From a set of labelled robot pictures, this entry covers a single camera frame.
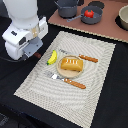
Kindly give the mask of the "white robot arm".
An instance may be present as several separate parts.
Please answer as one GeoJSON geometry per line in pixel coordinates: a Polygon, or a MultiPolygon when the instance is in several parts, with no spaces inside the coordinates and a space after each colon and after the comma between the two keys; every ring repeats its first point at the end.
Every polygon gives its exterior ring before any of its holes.
{"type": "Polygon", "coordinates": [[[12,20],[3,33],[5,48],[14,59],[27,59],[43,45],[42,38],[48,33],[46,17],[39,19],[37,0],[3,0],[12,20]]]}

